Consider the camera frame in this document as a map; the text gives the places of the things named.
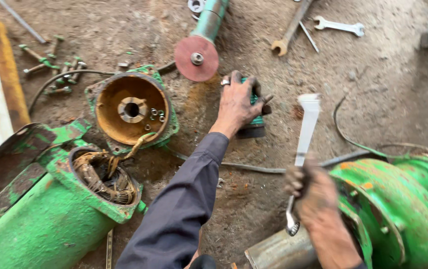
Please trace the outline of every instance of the dirt floor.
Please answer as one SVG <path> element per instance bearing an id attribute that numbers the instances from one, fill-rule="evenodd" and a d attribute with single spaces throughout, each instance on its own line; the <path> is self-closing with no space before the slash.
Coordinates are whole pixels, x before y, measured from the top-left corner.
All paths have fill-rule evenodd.
<path id="1" fill-rule="evenodd" d="M 89 69 L 113 71 L 116 64 L 131 60 L 161 66 L 173 59 L 174 46 L 196 26 L 186 0 L 7 0 L 45 38 L 62 35 L 57 63 L 80 56 Z M 366 145 L 411 142 L 428 146 L 428 50 L 419 48 L 420 34 L 428 29 L 428 0 L 318 0 L 304 20 L 320 53 L 304 33 L 282 58 L 270 50 L 280 39 L 300 2 L 293 0 L 231 0 L 215 41 L 220 57 L 218 76 L 211 83 L 194 83 L 177 71 L 163 76 L 181 129 L 169 146 L 188 155 L 216 119 L 220 78 L 232 70 L 259 78 L 264 92 L 276 95 L 273 113 L 265 120 L 267 136 L 234 140 L 225 160 L 263 167 L 286 167 L 293 163 L 301 121 L 294 115 L 299 94 L 318 92 L 322 109 L 311 150 L 325 160 L 356 150 L 335 132 L 332 111 L 349 92 L 339 111 L 346 134 Z M 337 30 L 316 30 L 311 18 L 365 25 L 365 36 Z M 26 100 L 50 78 L 41 72 L 26 78 L 23 69 L 37 63 L 17 45 L 34 50 L 40 45 L 0 5 L 19 70 Z M 73 93 L 42 97 L 32 121 L 61 126 L 70 117 L 86 116 L 83 90 L 102 80 L 84 75 Z M 93 128 L 86 140 L 106 148 Z M 142 200 L 150 204 L 182 164 L 160 150 L 146 149 L 130 165 L 144 184 Z M 212 255 L 218 268 L 231 262 L 243 264 L 244 250 L 283 229 L 287 195 L 282 177 L 220 168 L 226 180 L 218 189 L 214 213 L 205 225 L 202 253 Z M 115 229 L 116 260 L 141 222 L 134 217 Z M 75 267 L 105 268 L 105 243 Z"/>

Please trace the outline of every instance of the bolt hole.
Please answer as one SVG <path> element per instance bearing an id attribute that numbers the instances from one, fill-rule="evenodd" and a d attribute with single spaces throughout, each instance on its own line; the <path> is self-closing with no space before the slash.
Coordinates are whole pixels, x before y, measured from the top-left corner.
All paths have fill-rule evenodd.
<path id="1" fill-rule="evenodd" d="M 125 107 L 126 115 L 130 117 L 136 117 L 139 114 L 139 107 L 135 103 L 127 103 Z"/>

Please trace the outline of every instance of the rusty wrench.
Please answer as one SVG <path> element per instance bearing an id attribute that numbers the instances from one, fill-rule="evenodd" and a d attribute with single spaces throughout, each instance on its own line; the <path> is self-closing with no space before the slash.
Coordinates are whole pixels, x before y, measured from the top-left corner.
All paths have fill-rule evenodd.
<path id="1" fill-rule="evenodd" d="M 299 144 L 297 145 L 297 156 L 295 157 L 295 166 L 302 167 L 305 161 L 305 155 L 309 150 L 310 141 L 312 139 L 313 130 L 317 124 L 320 112 L 320 100 L 318 94 L 303 94 L 297 99 L 304 109 L 304 117 L 302 119 L 301 135 L 299 136 Z M 299 221 L 295 220 L 292 215 L 294 207 L 294 196 L 289 197 L 289 203 L 285 214 L 287 217 L 287 226 L 285 230 L 290 236 L 294 236 L 300 228 Z"/>
<path id="2" fill-rule="evenodd" d="M 281 40 L 276 40 L 272 42 L 271 50 L 279 48 L 279 56 L 283 56 L 287 53 L 287 47 L 289 46 L 289 42 L 292 39 L 295 30 L 297 30 L 297 28 L 299 27 L 301 19 L 304 17 L 305 13 L 307 12 L 307 9 L 309 9 L 310 4 L 312 2 L 313 0 L 303 0 L 301 3 L 301 7 L 297 10 L 297 13 L 295 13 L 295 16 L 290 22 L 287 31 L 285 31 L 283 38 Z"/>

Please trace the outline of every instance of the red grinding disc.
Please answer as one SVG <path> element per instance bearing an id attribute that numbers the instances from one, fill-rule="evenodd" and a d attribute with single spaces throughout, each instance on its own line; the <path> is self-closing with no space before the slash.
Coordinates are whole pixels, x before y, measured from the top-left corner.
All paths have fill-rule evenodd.
<path id="1" fill-rule="evenodd" d="M 193 53 L 202 54 L 204 62 L 195 65 L 191 62 Z M 206 81 L 214 76 L 219 66 L 219 56 L 214 44 L 207 39 L 193 35 L 182 39 L 174 51 L 176 67 L 181 74 L 192 81 Z"/>

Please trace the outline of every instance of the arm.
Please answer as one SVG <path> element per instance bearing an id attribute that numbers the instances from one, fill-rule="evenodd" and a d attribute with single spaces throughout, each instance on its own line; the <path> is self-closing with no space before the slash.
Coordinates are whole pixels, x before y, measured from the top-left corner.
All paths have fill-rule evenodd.
<path id="1" fill-rule="evenodd" d="M 295 209 L 309 232 L 322 268 L 366 268 L 337 209 L 335 184 L 317 162 L 309 157 L 302 171 L 296 167 L 289 168 L 286 182 L 285 190 L 301 197 L 296 201 Z M 301 196 L 304 185 L 307 187 Z"/>
<path id="2" fill-rule="evenodd" d="M 259 98 L 250 105 L 257 80 L 241 84 L 234 71 L 225 85 L 216 123 L 194 153 L 154 199 L 147 214 L 117 261 L 116 269 L 181 269 L 189 264 L 199 243 L 199 229 L 211 217 L 219 165 L 229 139 L 242 125 L 261 113 L 272 99 Z"/>

